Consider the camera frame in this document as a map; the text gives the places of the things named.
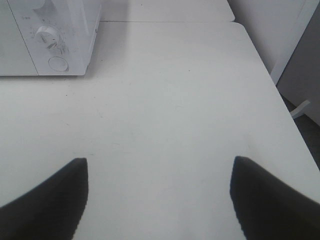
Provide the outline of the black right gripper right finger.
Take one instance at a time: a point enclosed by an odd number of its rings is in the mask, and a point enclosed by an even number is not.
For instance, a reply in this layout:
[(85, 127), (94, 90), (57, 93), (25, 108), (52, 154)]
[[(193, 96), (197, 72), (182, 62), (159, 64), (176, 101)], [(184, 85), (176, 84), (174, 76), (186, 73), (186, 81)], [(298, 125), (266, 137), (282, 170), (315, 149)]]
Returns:
[(230, 198), (248, 240), (318, 240), (320, 205), (248, 157), (236, 156)]

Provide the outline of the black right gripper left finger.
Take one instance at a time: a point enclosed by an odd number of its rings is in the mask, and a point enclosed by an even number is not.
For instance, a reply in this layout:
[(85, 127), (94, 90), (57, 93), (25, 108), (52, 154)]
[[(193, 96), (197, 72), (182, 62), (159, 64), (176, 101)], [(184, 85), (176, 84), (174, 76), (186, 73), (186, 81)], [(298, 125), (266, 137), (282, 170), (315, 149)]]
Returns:
[(75, 158), (0, 208), (2, 240), (71, 240), (88, 200), (88, 163)]

